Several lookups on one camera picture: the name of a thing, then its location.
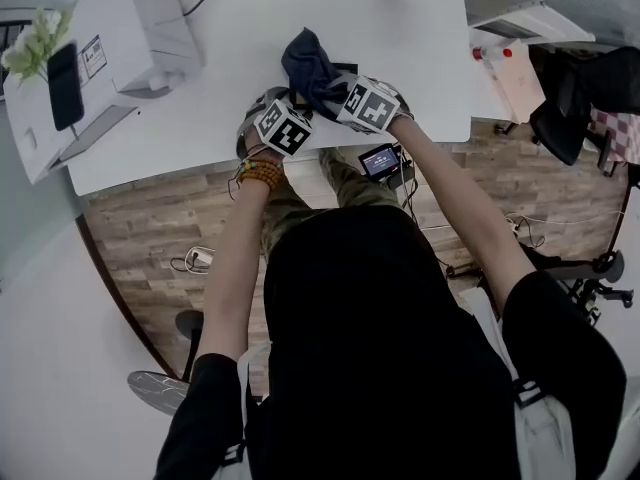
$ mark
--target power strip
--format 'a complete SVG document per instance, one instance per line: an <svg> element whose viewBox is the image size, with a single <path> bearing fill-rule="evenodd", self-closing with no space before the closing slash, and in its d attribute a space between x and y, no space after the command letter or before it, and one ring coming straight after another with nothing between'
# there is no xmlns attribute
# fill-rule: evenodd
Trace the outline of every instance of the power strip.
<svg viewBox="0 0 640 480"><path fill-rule="evenodd" d="M213 263L213 256L199 247L194 247L191 253L191 262L195 263L196 258L198 258L198 261L206 263L207 265L211 265L211 263Z"/></svg>

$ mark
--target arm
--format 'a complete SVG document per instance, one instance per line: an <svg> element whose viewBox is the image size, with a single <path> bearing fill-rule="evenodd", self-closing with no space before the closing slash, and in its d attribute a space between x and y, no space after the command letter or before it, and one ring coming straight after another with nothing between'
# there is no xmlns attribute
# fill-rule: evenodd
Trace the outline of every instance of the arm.
<svg viewBox="0 0 640 480"><path fill-rule="evenodd" d="M520 279L535 268L489 196L412 119L389 132L413 157L453 229L487 276L500 313Z"/></svg>
<svg viewBox="0 0 640 480"><path fill-rule="evenodd" d="M256 141L260 143L253 129L247 134L247 145ZM260 259L262 215L268 199L269 187L261 181L248 179L240 186L207 277L198 357L216 353L237 361L247 350L249 314Z"/></svg>

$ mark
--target label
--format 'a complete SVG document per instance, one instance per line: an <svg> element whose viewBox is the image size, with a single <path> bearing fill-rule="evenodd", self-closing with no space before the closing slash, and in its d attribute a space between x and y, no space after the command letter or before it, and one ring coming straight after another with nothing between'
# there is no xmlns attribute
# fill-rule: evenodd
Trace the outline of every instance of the label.
<svg viewBox="0 0 640 480"><path fill-rule="evenodd" d="M89 79L93 78L98 71L107 65L107 57L102 49L100 36L94 37L84 50L82 50L80 55L82 56L82 62L87 70Z"/></svg>
<svg viewBox="0 0 640 480"><path fill-rule="evenodd" d="M78 64L78 75L80 77L80 87L84 87L89 83L89 73L87 73L87 67L84 65L82 61L82 53L78 54L78 60L76 62Z"/></svg>

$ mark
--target black phone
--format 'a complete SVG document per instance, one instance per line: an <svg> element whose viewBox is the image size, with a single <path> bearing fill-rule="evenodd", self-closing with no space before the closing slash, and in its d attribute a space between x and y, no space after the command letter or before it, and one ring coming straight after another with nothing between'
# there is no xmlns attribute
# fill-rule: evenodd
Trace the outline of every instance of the black phone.
<svg viewBox="0 0 640 480"><path fill-rule="evenodd" d="M84 117L77 57L75 43L69 43L54 53L47 62L51 110L59 132Z"/></svg>

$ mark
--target khaki pants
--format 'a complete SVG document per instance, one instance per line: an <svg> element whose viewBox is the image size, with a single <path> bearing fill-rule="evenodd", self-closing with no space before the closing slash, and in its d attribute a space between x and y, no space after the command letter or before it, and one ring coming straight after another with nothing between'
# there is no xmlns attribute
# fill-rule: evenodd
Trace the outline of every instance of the khaki pants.
<svg viewBox="0 0 640 480"><path fill-rule="evenodd" d="M336 193L340 208L348 206L395 206L401 208L396 194L387 187L365 178L335 148L320 150L320 167ZM268 259L278 240L291 228L327 210L309 208L285 178L270 197L262 226L262 251Z"/></svg>

